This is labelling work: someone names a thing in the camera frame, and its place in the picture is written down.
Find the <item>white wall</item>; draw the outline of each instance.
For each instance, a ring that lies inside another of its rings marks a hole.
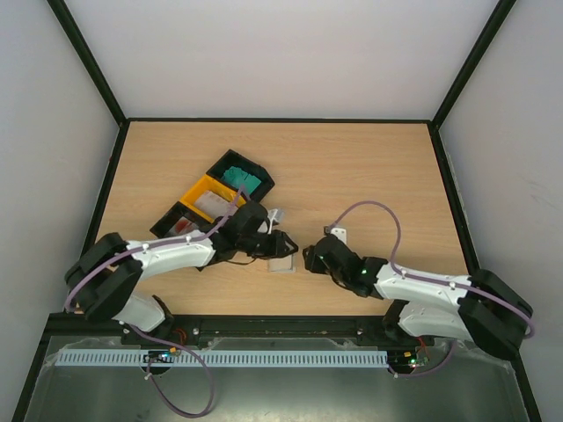
[[[431,119],[496,0],[67,0],[127,116]]]
[[[481,265],[535,310],[523,360],[563,419],[563,2],[517,2],[442,127]]]
[[[0,13],[0,420],[79,256],[117,126],[46,1]]]

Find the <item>black metal frame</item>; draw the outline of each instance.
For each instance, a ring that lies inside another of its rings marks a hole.
[[[444,152],[442,139],[439,129],[445,121],[457,98],[461,94],[463,88],[469,81],[473,71],[477,68],[479,61],[485,54],[488,46],[494,39],[494,36],[500,29],[502,23],[509,14],[515,0],[500,0],[491,17],[488,19],[483,31],[475,42],[472,51],[464,62],[457,77],[452,84],[448,94],[442,102],[434,119],[430,120],[365,120],[365,119],[159,119],[159,118],[131,118],[127,119],[123,114],[115,96],[113,95],[105,77],[103,76],[98,64],[96,63],[91,50],[88,48],[84,37],[80,33],[76,22],[70,15],[69,9],[63,0],[47,0],[51,5],[53,12],[57,16],[62,28],[69,36],[69,39],[76,49],[78,55],[83,61],[92,81],[96,84],[102,98],[120,126],[117,135],[113,154],[107,167],[106,176],[101,187],[98,201],[94,209],[90,227],[86,239],[84,240],[83,253],[93,245],[99,230],[106,202],[113,183],[113,177],[117,170],[120,160],[123,144],[127,137],[129,123],[131,121],[213,121],[213,122],[277,122],[277,123],[414,123],[426,124],[428,132],[434,147],[436,161],[442,175],[442,182],[445,188],[453,220],[456,226],[459,242],[464,254],[465,263],[469,273],[473,273],[479,269],[479,261],[473,248],[471,235],[467,228],[464,210],[462,208],[457,187],[451,174],[450,164]],[[261,337],[280,337],[283,333],[291,333],[293,336],[312,336],[312,337],[328,337],[328,338],[356,338],[359,344],[366,346],[380,346],[386,350],[393,350],[396,345],[389,341],[385,342],[384,336],[380,338],[377,334],[373,338],[364,337],[361,333],[366,327],[378,327],[381,325],[380,316],[177,316],[185,322],[186,327],[194,326],[199,334],[195,338],[195,344],[200,344],[207,339],[206,333],[221,331],[223,334],[230,333],[238,337],[257,335]],[[48,341],[52,336],[120,336],[122,334],[121,327],[116,322],[104,324],[91,324],[84,321],[81,316],[70,314],[52,314],[45,327],[43,336],[39,343],[33,363],[30,367],[29,374],[26,379],[22,394],[20,396],[18,407],[14,413],[13,421],[22,421],[25,418],[27,407],[33,393],[33,387],[37,376],[39,375],[42,362],[47,352]],[[528,412],[531,422],[540,422],[541,417],[531,391],[530,383],[526,376],[522,360],[520,358],[512,362],[515,370],[516,379],[523,395],[524,405]]]

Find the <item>wooden table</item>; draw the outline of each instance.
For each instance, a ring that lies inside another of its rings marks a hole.
[[[300,247],[316,243],[349,205],[379,200],[401,220],[401,265],[466,272],[423,124],[132,122],[99,236],[154,238],[149,228],[227,149],[268,170],[276,185],[262,204],[286,211],[280,229]],[[389,257],[396,233],[383,210],[359,207],[342,224],[359,255]],[[183,268],[137,288],[176,314],[359,316],[382,315],[389,306],[307,273],[301,252],[296,266],[285,274],[269,273],[265,261],[222,263],[201,273]]]

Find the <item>teal item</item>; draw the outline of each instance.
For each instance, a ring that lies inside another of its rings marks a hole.
[[[241,185],[245,185],[246,191],[249,195],[252,194],[258,186],[260,186],[260,183],[262,183],[259,178],[253,176],[252,174],[248,174],[240,167],[235,167],[234,165],[223,173],[221,180],[236,189],[238,189]]]

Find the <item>robotic arm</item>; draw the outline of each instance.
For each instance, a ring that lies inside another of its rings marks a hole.
[[[343,242],[341,232],[331,229],[303,250],[305,269],[327,273],[361,297],[393,299],[384,318],[388,337],[459,338],[500,359],[516,357],[528,325],[510,307],[527,317],[532,308],[494,273],[441,275],[398,267],[383,258],[360,258]]]
[[[226,220],[220,229],[209,224],[186,235],[146,242],[126,241],[117,233],[101,237],[65,275],[67,286],[88,321],[114,319],[165,338],[173,317],[156,296],[135,292],[139,281],[182,267],[202,271],[232,259],[237,251],[252,258],[284,258],[298,250],[288,235],[273,226],[281,219],[278,210],[268,211],[249,201]],[[118,257],[115,268],[108,260]]]

